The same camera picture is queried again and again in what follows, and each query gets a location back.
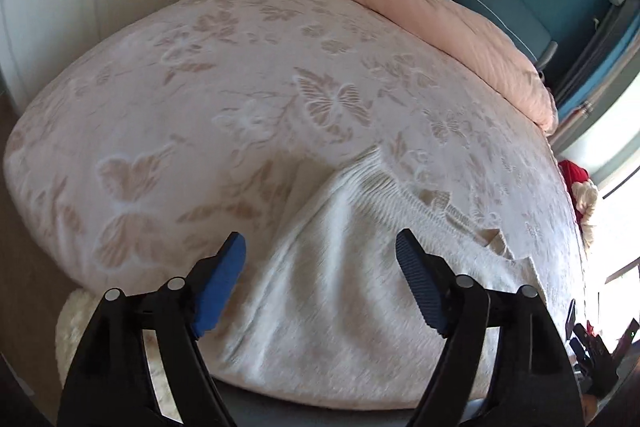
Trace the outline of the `pink butterfly bedspread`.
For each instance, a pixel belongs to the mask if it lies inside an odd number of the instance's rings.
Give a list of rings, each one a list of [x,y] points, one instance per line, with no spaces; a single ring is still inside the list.
[[[4,175],[71,279],[140,294],[232,232],[246,263],[268,251],[304,162],[335,172],[376,148],[416,196],[447,193],[532,259],[563,326],[570,300],[584,303],[585,254],[547,136],[455,58],[352,0],[183,0],[43,88]]]

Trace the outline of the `pink folded duvet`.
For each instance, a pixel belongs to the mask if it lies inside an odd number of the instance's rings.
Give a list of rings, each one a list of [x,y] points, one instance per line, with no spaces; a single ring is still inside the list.
[[[483,15],[452,0],[352,0],[464,65],[546,135],[558,127],[550,91],[534,64]]]

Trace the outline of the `white fluffy rug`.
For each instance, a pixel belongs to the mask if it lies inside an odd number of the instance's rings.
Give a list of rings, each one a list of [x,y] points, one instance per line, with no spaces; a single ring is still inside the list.
[[[79,341],[92,317],[99,297],[82,288],[77,288],[67,296],[64,306],[58,314],[55,326],[55,358],[61,385],[65,384],[70,365]],[[146,361],[152,379],[152,386],[160,406],[160,413],[182,423],[182,419],[172,397],[168,379],[160,357],[157,338],[153,331],[143,332]]]

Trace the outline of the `red and cream plush toy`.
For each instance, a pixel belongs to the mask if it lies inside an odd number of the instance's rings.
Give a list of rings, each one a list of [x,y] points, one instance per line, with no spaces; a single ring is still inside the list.
[[[589,172],[573,161],[564,159],[558,166],[572,200],[585,251],[590,251],[596,236],[598,221],[597,210],[600,202],[598,187],[591,180]]]

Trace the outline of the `cream knitted sweater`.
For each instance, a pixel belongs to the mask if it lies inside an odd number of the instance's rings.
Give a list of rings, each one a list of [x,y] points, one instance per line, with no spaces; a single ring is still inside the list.
[[[203,341],[209,372],[282,400],[346,410],[415,407],[444,342],[402,275],[395,239],[496,291],[539,285],[502,233],[481,229],[445,192],[420,198],[376,148],[335,172],[311,161],[268,251],[250,254],[224,316]]]

